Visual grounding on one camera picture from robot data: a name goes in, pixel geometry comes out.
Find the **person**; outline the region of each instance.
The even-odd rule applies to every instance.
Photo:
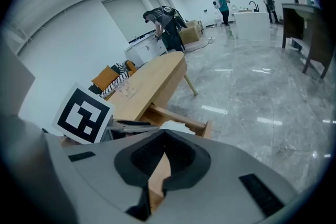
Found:
[[[220,3],[219,11],[221,12],[223,16],[223,22],[225,26],[230,26],[228,23],[229,18],[229,8],[227,6],[227,3],[230,3],[230,0],[218,0]]]
[[[177,32],[177,25],[173,16],[165,14],[160,8],[155,8],[145,12],[143,18],[146,23],[151,21],[155,24],[156,40],[161,39],[163,29],[165,29],[165,32],[168,34],[167,42],[169,43],[169,47],[174,48],[176,51],[183,51],[181,46],[183,48],[184,46],[182,45],[179,32]]]
[[[273,23],[273,20],[272,20],[272,16],[271,16],[271,11],[274,15],[274,19],[275,19],[275,23],[279,23],[278,21],[278,16],[275,12],[275,5],[274,5],[274,0],[262,0],[264,1],[265,5],[266,5],[266,8],[267,8],[267,12],[268,12],[268,16],[269,16],[269,22],[272,24]]]

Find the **tiled floor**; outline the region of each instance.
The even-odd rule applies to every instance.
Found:
[[[336,67],[323,80],[313,68],[303,74],[304,56],[290,44],[282,49],[282,33],[271,25],[269,41],[251,41],[239,40],[234,24],[206,29],[186,46],[216,38],[185,55],[198,96],[182,81],[167,108],[212,120],[214,140],[245,150],[301,192],[318,181],[332,154]]]

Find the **power cord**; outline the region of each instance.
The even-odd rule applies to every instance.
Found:
[[[196,51],[196,50],[198,50],[198,49],[205,48],[206,46],[208,46],[209,44],[212,44],[213,42],[214,42],[213,40],[209,40],[208,43],[207,43],[205,46],[196,48],[196,49],[194,49],[194,50],[185,50],[185,52],[193,52],[193,51]]]

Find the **white kitchen island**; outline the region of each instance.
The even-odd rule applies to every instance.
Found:
[[[153,58],[166,53],[167,49],[163,41],[161,39],[156,41],[154,33],[133,41],[125,50],[127,60],[132,61],[138,68]]]
[[[239,39],[269,40],[270,23],[266,12],[238,12],[235,17]]]

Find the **open drawer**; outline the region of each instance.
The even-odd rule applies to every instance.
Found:
[[[207,123],[194,121],[153,104],[147,108],[139,120],[143,122],[150,122],[152,125],[157,126],[161,126],[164,122],[170,120],[185,123],[185,126],[195,132],[196,135],[211,139],[211,121],[208,121]]]

